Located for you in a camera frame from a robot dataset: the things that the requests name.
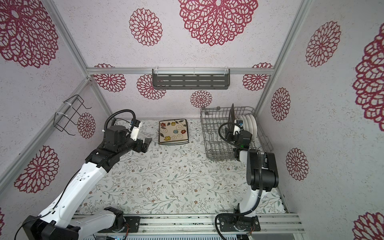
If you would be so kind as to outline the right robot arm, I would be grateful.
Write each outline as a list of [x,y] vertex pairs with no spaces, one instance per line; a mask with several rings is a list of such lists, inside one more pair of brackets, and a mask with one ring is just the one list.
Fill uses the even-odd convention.
[[222,232],[260,231],[256,209],[266,193],[279,185],[275,155],[251,149],[252,136],[250,132],[242,129],[234,133],[227,133],[226,136],[219,131],[219,137],[234,146],[236,160],[246,164],[248,185],[246,196],[233,213],[216,215],[215,229],[221,237],[223,237]]

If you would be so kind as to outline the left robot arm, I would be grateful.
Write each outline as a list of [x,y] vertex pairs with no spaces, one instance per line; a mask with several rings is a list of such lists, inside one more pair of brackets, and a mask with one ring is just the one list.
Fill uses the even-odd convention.
[[146,153],[151,138],[137,138],[140,129],[111,126],[104,131],[102,143],[86,158],[63,192],[41,213],[28,216],[21,229],[29,240],[82,240],[102,230],[122,232],[126,227],[124,213],[113,207],[75,221],[73,216],[94,186],[130,151]]

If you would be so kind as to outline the floral table mat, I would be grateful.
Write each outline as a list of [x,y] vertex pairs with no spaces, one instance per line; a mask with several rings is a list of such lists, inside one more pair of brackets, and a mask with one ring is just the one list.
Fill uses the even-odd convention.
[[153,141],[145,154],[130,152],[89,192],[80,214],[114,207],[126,214],[231,212],[246,196],[246,165],[206,157],[201,124],[189,121],[188,144],[158,144],[157,120],[145,120],[140,138]]

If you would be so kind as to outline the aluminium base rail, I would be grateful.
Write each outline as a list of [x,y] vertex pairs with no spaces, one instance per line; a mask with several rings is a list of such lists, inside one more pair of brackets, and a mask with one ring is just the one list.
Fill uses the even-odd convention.
[[52,210],[43,218],[56,227],[78,230],[84,239],[97,233],[141,235],[202,234],[293,234],[305,233],[296,214],[206,215],[123,215],[119,210],[103,210],[94,215],[74,217],[66,209]]

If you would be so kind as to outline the grey wall shelf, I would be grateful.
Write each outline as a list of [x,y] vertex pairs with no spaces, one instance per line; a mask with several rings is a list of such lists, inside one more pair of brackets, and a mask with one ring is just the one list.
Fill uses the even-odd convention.
[[152,85],[156,90],[227,90],[231,83],[231,71],[152,70]]

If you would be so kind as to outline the black square plate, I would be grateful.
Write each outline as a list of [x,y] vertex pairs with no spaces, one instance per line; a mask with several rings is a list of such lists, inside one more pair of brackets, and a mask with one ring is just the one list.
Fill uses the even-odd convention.
[[189,126],[186,119],[159,122],[159,142],[189,142]]
[[234,104],[232,104],[231,108],[230,108],[229,119],[228,119],[228,122],[232,123],[232,125],[228,125],[228,130],[230,133],[233,133],[235,130],[234,123],[235,123],[236,119],[237,118],[236,118],[236,114],[235,114],[235,106],[234,106]]

